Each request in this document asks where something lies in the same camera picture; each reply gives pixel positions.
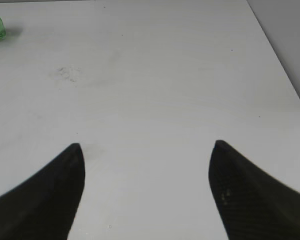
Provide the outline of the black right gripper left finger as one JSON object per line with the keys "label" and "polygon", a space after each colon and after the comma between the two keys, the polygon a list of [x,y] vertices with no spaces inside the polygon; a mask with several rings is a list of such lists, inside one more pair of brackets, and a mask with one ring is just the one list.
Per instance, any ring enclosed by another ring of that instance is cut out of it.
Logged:
{"label": "black right gripper left finger", "polygon": [[0,196],[0,240],[66,240],[85,186],[79,143]]}

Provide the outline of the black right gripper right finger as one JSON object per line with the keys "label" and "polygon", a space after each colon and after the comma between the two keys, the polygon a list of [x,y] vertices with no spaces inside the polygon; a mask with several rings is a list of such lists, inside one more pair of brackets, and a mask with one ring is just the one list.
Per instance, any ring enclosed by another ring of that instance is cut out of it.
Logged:
{"label": "black right gripper right finger", "polygon": [[300,240],[300,193],[224,140],[214,144],[210,189],[230,240]]}

